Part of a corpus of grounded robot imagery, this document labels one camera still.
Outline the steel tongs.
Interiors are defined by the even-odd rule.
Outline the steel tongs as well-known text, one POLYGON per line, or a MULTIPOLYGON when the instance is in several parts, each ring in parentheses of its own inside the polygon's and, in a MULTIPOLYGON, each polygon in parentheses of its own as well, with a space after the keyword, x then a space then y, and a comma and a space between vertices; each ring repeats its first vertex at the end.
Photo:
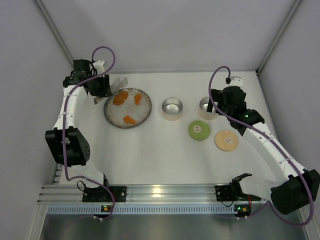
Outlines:
MULTIPOLYGON (((125 77, 122 80, 118 77, 113 84, 110 86, 110 90, 111 90, 111 95, 113 93, 115 93, 117 90, 124 88, 125 86, 128 85, 128 79, 125 77)), ((104 100, 105 98, 107 98, 106 96, 103 97, 94 97, 93 102, 95 105, 97 105, 98 103, 100 103, 102 100, 104 100)))

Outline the orange food piece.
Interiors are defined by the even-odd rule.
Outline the orange food piece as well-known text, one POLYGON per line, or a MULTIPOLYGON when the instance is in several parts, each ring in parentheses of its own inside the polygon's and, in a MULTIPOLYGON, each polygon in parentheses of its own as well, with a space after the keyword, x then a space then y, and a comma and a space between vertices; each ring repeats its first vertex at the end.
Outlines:
POLYGON ((121 91, 114 97, 113 104, 116 106, 122 105, 127 100, 128 96, 129 93, 127 91, 121 91))
POLYGON ((142 94, 141 94, 141 93, 137 93, 137 94, 134 96, 134 103, 135 103, 135 105, 139 105, 140 102, 141 102, 141 99, 142 99, 142 94))
POLYGON ((136 121, 132 117, 130 117, 129 115, 126 115, 123 118, 123 121, 124 121, 124 123, 130 124, 130 125, 135 125, 136 124, 136 121))

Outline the green round lid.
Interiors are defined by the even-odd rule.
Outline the green round lid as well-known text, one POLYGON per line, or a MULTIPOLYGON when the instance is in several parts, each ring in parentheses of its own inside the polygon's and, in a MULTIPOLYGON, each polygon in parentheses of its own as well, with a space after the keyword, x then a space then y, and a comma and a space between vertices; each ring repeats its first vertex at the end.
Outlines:
POLYGON ((196 141, 206 140, 210 133, 210 126, 202 120, 195 120, 188 127, 189 136, 196 141))

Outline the beige round lid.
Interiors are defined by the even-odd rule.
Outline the beige round lid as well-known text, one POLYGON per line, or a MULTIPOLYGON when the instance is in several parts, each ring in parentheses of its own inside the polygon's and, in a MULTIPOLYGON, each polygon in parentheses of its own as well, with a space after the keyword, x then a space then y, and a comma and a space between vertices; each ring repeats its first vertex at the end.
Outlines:
POLYGON ((231 130, 221 130, 214 136, 215 145, 224 152, 232 152, 239 145, 239 139, 231 130))

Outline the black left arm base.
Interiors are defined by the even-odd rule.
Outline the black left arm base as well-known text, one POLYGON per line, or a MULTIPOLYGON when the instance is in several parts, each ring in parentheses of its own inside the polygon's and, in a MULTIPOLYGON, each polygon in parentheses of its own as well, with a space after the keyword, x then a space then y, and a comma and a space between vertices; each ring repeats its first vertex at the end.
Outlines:
MULTIPOLYGON (((127 197, 126 186, 110 186, 109 191, 113 195, 115 202, 124 203, 127 197)), ((89 188, 85 187, 82 195, 82 202, 84 203, 102 203, 112 202, 111 194, 103 187, 89 188)))

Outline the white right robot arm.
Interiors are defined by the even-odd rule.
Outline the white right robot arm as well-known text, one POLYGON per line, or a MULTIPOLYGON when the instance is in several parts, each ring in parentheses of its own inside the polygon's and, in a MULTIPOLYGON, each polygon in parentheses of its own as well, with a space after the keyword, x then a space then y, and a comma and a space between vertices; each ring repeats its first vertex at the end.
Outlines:
POLYGON ((232 179, 242 195, 253 195, 272 202, 283 215, 306 205, 312 206, 320 186, 320 174, 298 163, 270 132, 265 119, 247 108, 246 93, 238 86, 209 90, 208 111, 225 116, 231 127, 250 143, 266 162, 275 180, 244 173, 232 179))

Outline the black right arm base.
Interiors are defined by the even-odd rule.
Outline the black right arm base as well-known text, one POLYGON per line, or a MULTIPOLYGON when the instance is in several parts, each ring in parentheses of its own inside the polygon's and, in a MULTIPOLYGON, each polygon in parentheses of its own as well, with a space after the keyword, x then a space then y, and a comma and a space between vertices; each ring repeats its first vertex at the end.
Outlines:
POLYGON ((216 185, 215 193, 216 199, 220 202, 232 202, 232 201, 245 201, 248 200, 248 194, 243 193, 240 186, 240 181, 246 177, 250 177, 252 174, 243 173, 234 177, 230 183, 225 185, 216 185))

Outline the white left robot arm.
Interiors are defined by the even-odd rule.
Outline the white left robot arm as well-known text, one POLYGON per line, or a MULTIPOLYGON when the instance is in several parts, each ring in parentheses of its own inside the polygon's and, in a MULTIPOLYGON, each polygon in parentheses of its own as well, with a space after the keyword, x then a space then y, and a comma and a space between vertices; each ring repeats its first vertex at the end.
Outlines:
POLYGON ((94 79, 108 81, 102 74, 88 77, 86 74, 68 76, 63 81, 63 102, 57 122, 52 130, 45 132, 45 140, 56 163, 64 166, 67 181, 84 179, 95 187, 85 186, 86 195, 111 194, 106 176, 90 162, 89 142, 77 128, 77 115, 83 107, 88 92, 86 84, 94 79))

